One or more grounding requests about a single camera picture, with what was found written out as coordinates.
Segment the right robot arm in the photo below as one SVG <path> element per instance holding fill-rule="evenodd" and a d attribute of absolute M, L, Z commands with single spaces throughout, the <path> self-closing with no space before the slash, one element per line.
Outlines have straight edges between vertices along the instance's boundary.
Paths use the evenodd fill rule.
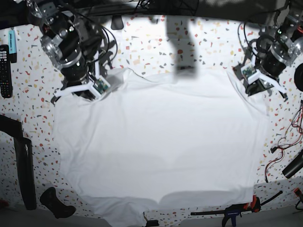
<path fill-rule="evenodd" d="M 70 94 L 103 99 L 111 88 L 105 66 L 111 65 L 110 49 L 116 45 L 106 28 L 61 0 L 28 0 L 26 6 L 28 22 L 42 33 L 43 51 L 63 75 L 52 104 Z"/>

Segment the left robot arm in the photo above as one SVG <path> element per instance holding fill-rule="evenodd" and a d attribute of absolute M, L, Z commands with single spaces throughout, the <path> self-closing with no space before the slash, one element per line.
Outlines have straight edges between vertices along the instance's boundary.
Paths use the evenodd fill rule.
<path fill-rule="evenodd" d="M 273 25 L 263 26 L 258 38 L 246 42 L 244 60 L 234 72 L 248 96 L 274 88 L 287 101 L 279 76 L 303 53 L 303 5 L 288 0 L 272 13 Z"/>

